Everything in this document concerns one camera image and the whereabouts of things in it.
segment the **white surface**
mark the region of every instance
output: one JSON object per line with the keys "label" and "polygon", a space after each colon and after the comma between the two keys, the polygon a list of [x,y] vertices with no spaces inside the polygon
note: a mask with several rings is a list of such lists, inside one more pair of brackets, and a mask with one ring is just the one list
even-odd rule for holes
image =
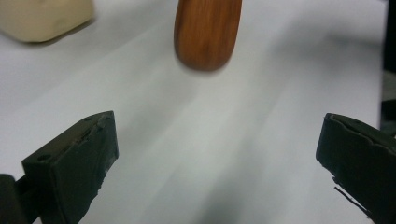
{"label": "white surface", "polygon": [[370,223],[315,160],[327,112],[378,120],[385,4],[246,0],[233,57],[173,51],[177,0],[95,1],[50,45],[0,35],[0,172],[114,110],[120,158],[80,223]]}

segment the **brown object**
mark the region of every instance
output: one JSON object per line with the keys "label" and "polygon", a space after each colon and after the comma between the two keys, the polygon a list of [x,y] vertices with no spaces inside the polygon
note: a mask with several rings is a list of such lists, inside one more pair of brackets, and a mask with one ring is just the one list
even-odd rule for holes
{"label": "brown object", "polygon": [[188,67],[213,71],[233,54],[242,0],[179,0],[175,51]]}

